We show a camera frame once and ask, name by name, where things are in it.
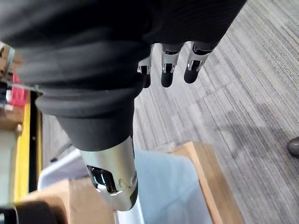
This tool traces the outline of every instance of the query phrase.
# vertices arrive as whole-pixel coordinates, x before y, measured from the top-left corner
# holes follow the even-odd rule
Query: blue fabric
[[[188,158],[136,150],[135,166],[145,224],[213,224]]]

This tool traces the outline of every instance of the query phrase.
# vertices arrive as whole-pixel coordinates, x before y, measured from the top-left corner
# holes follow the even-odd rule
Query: cardboard box
[[[194,164],[199,184],[214,224],[243,224],[241,212],[211,146],[188,142],[171,152],[188,157]],[[89,178],[64,180],[24,200],[44,200],[61,221],[68,224],[114,224],[112,209]]]
[[[24,108],[12,106],[12,110],[0,109],[0,129],[14,131],[24,121]]]
[[[7,59],[9,55],[10,47],[5,45],[4,49],[0,53],[0,77],[2,78],[5,66],[7,64]],[[22,64],[22,55],[20,52],[15,51],[13,62],[8,70],[10,74],[16,72],[16,68]],[[9,81],[12,81],[12,76],[7,77]]]

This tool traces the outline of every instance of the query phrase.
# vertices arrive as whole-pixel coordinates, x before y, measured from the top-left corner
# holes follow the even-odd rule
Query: shoe
[[[288,150],[292,156],[299,158],[299,137],[289,141]]]

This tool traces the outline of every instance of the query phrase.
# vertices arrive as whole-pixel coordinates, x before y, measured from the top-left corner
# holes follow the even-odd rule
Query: black fingertip
[[[146,75],[144,87],[149,88],[149,86],[150,86],[150,75]]]
[[[195,80],[197,79],[197,76],[198,76],[198,71],[188,70],[188,68],[186,68],[185,74],[184,74],[185,82],[187,82],[189,84],[194,83]]]
[[[163,87],[167,88],[172,84],[173,73],[170,72],[162,72],[161,84]]]

